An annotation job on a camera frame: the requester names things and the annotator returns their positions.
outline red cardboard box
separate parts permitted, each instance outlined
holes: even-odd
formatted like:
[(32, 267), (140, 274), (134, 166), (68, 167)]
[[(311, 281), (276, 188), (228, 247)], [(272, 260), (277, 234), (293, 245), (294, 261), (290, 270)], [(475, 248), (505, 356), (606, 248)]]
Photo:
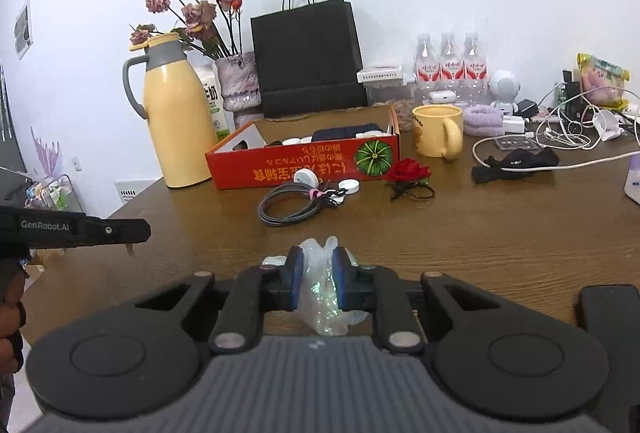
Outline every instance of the red cardboard box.
[[(275, 140), (311, 136), (316, 130), (366, 123), (376, 123), (391, 136), (267, 146)], [(242, 141), (248, 148), (233, 150)], [(215, 145), (205, 157), (218, 189), (277, 186), (292, 180), (301, 168), (313, 170), (321, 181), (379, 180), (400, 158), (398, 118), (391, 106), (381, 105), (252, 121)]]

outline wall picture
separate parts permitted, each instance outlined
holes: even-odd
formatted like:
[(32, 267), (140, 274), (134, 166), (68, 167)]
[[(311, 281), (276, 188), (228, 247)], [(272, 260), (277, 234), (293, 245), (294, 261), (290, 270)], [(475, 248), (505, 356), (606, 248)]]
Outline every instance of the wall picture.
[(31, 2), (27, 0), (15, 20), (14, 28), (15, 52), (22, 59), (25, 52), (33, 44), (33, 32), (31, 31)]

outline white robot figurine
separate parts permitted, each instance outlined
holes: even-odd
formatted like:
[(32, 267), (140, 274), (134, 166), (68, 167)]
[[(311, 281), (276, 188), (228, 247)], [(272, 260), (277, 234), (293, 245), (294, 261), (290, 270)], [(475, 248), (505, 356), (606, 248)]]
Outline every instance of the white robot figurine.
[(518, 111), (518, 105), (514, 100), (520, 92), (520, 82), (510, 71), (497, 70), (491, 74), (489, 92), (495, 98), (491, 106), (500, 108), (505, 116), (512, 116)]

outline yellow thermos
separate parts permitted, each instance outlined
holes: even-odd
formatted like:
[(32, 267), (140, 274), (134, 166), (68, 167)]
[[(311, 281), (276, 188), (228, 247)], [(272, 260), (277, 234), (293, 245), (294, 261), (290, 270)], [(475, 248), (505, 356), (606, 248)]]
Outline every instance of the yellow thermos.
[[(129, 103), (149, 126), (164, 182), (180, 188), (211, 178), (204, 154), (215, 145), (216, 133), (202, 83), (180, 48), (178, 34), (161, 34), (130, 47), (142, 48), (145, 55), (124, 63), (122, 82)], [(146, 63), (143, 105), (129, 85), (129, 68), (138, 63)]]

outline white floor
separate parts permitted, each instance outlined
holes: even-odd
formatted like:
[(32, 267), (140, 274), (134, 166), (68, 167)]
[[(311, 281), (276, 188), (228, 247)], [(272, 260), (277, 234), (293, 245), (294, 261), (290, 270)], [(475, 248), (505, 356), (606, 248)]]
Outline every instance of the white floor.
[[(24, 348), (22, 349), (22, 355), (25, 360), (31, 347), (24, 342)], [(27, 376), (24, 371), (24, 367), (15, 374), (15, 397), (14, 405), (11, 408), (11, 415), (9, 415), (9, 427), (7, 428), (9, 433), (20, 433), (24, 431), (27, 426), (33, 423), (39, 418), (42, 413), (38, 408), (33, 392), (27, 383)]]

